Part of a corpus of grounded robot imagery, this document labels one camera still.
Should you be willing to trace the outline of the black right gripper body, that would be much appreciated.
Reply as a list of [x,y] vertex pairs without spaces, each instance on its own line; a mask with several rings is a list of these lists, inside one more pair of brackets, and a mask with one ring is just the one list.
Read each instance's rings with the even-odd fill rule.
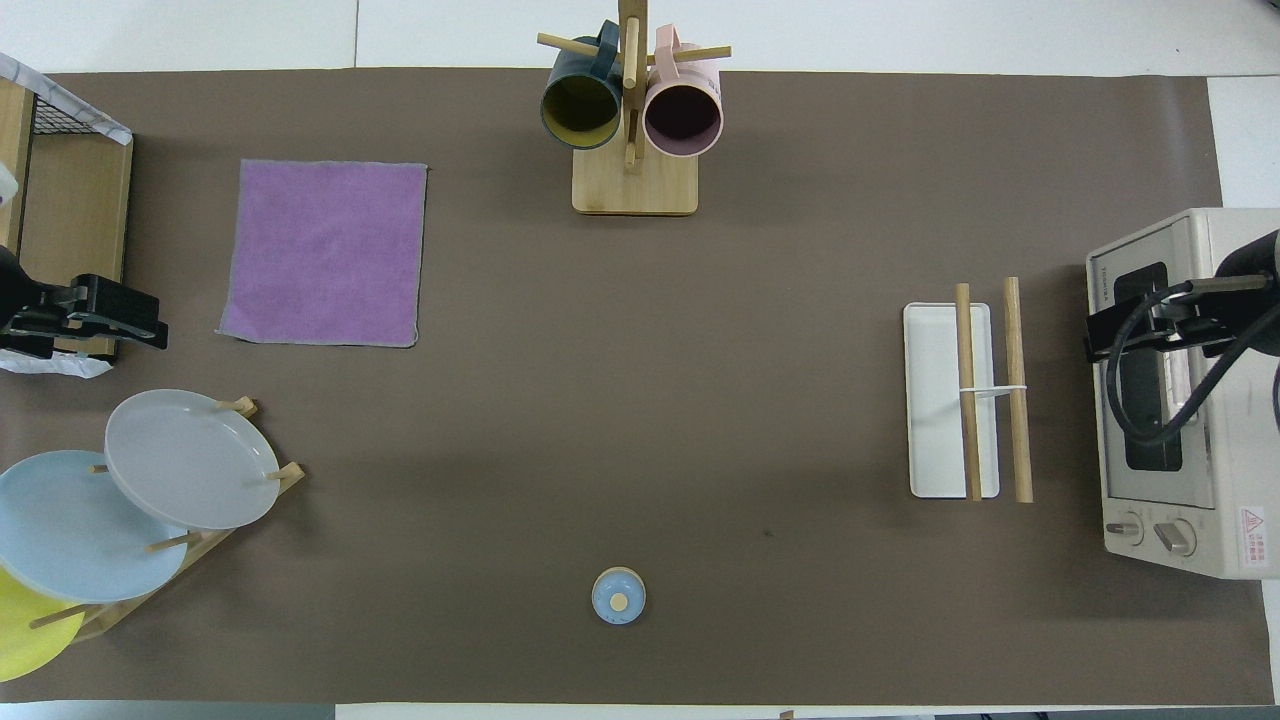
[[1263,316],[1270,316],[1248,343],[1257,352],[1279,355],[1279,272],[1277,272],[1277,231],[1251,241],[1230,252],[1215,272],[1219,279],[1263,275],[1267,284],[1262,290],[1248,290],[1225,293],[1217,301],[1217,319],[1239,337]]

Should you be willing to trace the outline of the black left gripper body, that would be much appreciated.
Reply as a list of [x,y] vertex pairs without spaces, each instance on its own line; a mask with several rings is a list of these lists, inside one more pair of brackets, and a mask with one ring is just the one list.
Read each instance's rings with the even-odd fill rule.
[[68,323],[76,288],[33,281],[17,255],[1,247],[1,347],[22,356],[51,359],[59,340],[76,340]]

